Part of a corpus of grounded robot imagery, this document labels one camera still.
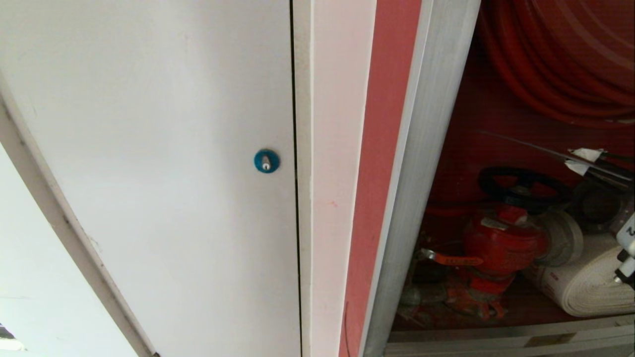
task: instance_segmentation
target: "white fire hose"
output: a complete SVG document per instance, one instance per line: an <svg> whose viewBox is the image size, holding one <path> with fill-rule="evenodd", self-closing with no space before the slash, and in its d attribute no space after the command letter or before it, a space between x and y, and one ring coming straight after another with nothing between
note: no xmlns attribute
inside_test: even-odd
<svg viewBox="0 0 635 357"><path fill-rule="evenodd" d="M613 280L622 247L610 234L586 236L582 256L560 267L532 266L523 271L546 296L577 317L635 312L633 290Z"/></svg>

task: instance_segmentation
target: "blue lock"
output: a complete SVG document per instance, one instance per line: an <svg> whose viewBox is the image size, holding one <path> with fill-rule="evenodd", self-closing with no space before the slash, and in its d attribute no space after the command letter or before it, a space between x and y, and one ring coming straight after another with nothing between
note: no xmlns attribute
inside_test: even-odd
<svg viewBox="0 0 635 357"><path fill-rule="evenodd" d="M273 150L262 149L253 157L253 164L262 173L272 173L280 167L280 157Z"/></svg>

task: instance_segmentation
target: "black handwheel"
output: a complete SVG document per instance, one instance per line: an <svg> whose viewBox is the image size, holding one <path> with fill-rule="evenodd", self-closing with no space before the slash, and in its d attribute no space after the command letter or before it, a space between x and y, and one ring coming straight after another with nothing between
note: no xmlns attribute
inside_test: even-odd
<svg viewBox="0 0 635 357"><path fill-rule="evenodd" d="M502 176L516 177L516 183L512 187L503 187L495 180L495 177ZM545 185L556 193L553 196L534 196L531 188L535 183ZM508 166L484 168L479 173L478 184L493 199L524 208L530 214L539 214L550 206L567 203L573 196L572 190L555 178L524 168Z"/></svg>

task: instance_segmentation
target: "cabinet door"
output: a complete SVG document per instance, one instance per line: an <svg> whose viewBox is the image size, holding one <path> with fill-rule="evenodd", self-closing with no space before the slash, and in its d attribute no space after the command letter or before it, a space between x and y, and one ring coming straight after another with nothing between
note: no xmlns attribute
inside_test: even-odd
<svg viewBox="0 0 635 357"><path fill-rule="evenodd" d="M0 1L14 117L162 357L300 355L289 6Z"/></svg>

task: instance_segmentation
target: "red stripe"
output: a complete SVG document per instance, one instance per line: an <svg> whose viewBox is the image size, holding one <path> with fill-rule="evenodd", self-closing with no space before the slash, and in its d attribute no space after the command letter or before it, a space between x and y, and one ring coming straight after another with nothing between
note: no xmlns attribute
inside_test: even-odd
<svg viewBox="0 0 635 357"><path fill-rule="evenodd" d="M421 0L377 1L340 357L359 354L420 7Z"/></svg>

